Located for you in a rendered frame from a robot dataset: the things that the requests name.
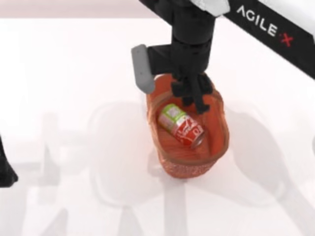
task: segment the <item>white table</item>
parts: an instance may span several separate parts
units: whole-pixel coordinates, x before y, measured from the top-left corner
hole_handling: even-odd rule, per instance
[[[130,55],[168,43],[167,24],[1,20],[0,33],[0,131],[20,177],[0,190],[0,235],[315,232],[315,83],[227,19],[218,20],[208,74],[225,100],[230,149],[186,182],[157,161]],[[43,163],[44,143],[60,181],[52,164],[25,164]]]

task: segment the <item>orange basket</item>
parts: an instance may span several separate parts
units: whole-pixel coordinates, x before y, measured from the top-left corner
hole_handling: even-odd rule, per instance
[[[180,98],[173,96],[171,83],[175,80],[165,74],[156,79],[156,89],[147,95],[148,121],[158,157],[165,171],[175,178],[192,178],[206,173],[225,154],[229,145],[223,100],[214,88],[203,97],[210,111],[198,114],[195,105],[184,107]],[[158,124],[158,115],[170,103],[176,104],[205,130],[203,142],[196,148],[183,146]]]

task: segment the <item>red x logo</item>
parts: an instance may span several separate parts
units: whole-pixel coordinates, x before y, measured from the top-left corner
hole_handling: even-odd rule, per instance
[[[293,37],[289,37],[287,33],[283,34],[283,40],[281,43],[286,43],[287,47],[291,47],[291,41],[293,40]]]

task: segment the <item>red can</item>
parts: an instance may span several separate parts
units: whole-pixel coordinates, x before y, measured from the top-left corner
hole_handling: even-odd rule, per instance
[[[203,141],[205,132],[202,126],[175,104],[163,108],[158,122],[185,146],[195,148]]]

